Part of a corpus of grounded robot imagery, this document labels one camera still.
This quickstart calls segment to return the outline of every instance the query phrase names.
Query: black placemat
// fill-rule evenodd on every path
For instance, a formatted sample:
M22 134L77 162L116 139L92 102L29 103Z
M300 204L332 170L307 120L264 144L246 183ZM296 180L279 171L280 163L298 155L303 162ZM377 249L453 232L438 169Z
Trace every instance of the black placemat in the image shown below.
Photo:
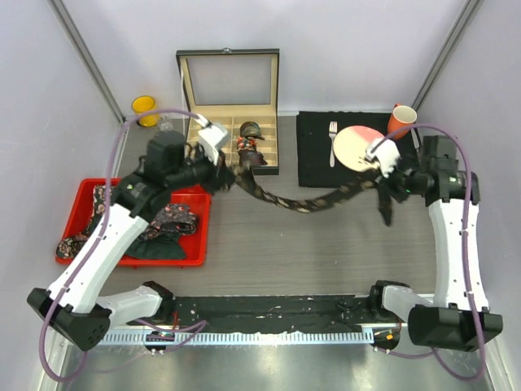
M329 166L331 121L338 122L339 132L348 126L363 125L386 134L390 115L388 112L299 112L296 118L299 186L338 187L353 175L338 160L335 167ZM410 132L396 141L396 145L402 157L418 159Z

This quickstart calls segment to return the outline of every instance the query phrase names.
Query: open box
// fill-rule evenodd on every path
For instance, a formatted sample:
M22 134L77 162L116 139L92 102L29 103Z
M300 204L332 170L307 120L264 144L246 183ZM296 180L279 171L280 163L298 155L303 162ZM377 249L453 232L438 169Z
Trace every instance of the open box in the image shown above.
M120 178L113 178L111 185L116 186ZM72 205L67 225L62 239L79 234L89 223L92 215L92 193L94 186L104 185L104 178L87 178L81 181ZM210 221L210 204L212 196L200 186L188 187L187 189L173 191L170 196L172 204L187 204L190 211L199 218L197 231L193 235L181 236L179 245L185 251L185 259L137 259L124 255L118 262L118 266L202 266L206 257L206 246L208 242L208 224ZM56 261L63 265L72 262L71 258L56 257Z
M265 140L257 140L267 165L254 167L255 174L278 175L278 49L178 51L188 108L210 121L223 124L231 140L222 148L226 164L238 164L237 139L244 122L260 126ZM201 129L188 122L186 141L195 144Z

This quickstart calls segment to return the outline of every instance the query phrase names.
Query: box lid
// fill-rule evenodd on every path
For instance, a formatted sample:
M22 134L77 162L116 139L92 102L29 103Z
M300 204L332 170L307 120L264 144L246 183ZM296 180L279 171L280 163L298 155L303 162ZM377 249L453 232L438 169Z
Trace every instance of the box lid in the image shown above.
M177 51L176 57L192 112L276 115L279 49Z

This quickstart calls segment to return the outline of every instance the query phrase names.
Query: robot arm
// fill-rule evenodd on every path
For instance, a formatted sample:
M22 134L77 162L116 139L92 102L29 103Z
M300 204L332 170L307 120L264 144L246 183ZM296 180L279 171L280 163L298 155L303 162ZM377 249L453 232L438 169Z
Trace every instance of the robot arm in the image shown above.
M75 279L63 294L51 326L81 350L95 347L107 331L135 319L164 322L173 312L173 294L154 282L131 291L99 297L101 288L126 249L147 228L148 223L170 201L171 191L201 184L214 192L231 184L221 158L228 131L203 117L195 157L185 159L185 139L177 132L161 132L147 148L147 158L112 192L107 229ZM69 267L47 290L35 288L28 303L45 318L68 277L100 235L104 217Z
M386 140L375 153L367 150L368 160L381 163L380 186L395 200L421 195L431 217L436 241L436 290L431 303L403 284L385 283L379 287L380 305L408 323L411 341L432 348L473 351L478 347L462 259L462 215L466 174L458 170L456 147L446 137L424 138L419 166L400 158L394 142ZM467 229L468 261L472 290L479 311L485 342L502 330L502 318L489 313L479 274L476 223L479 211L478 178L472 174L471 205Z

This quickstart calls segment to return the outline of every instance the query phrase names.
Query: metal post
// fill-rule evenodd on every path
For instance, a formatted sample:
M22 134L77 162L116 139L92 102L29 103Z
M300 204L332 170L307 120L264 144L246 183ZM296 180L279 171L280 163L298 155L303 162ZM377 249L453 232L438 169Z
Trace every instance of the metal post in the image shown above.
M108 107L111 109L118 122L122 124L123 122L125 122L125 115L121 111L119 105L117 104L117 101L114 99L114 95L112 95L112 92L108 88L108 85L105 82L103 75L99 71L98 65L96 65L96 62L90 54L89 49L85 44L85 41L83 41L83 38L81 37L80 32L74 24L72 17L68 13L67 7L63 4L63 0L48 1L52 9L54 10L56 16L58 16L58 19L62 24L63 29L69 36L72 45L77 50L78 55L81 57L83 64L85 64L85 66L87 67L87 70L92 76L94 83L99 88L101 95L105 98Z
M483 0L467 0L465 6L460 13L458 20L454 24L452 30L449 33L449 36L445 40L444 45L441 48L440 53L436 57L434 64L431 67L431 70L427 74L425 81L423 82L422 88L418 92L416 99L413 102L413 109L419 110L422 106L423 101L431 91L432 86L434 85L437 77L440 75L441 70L447 63L450 55L453 53L454 48L457 43L463 36L465 29L468 27L472 19L474 18L476 12L479 9L479 6L483 3Z

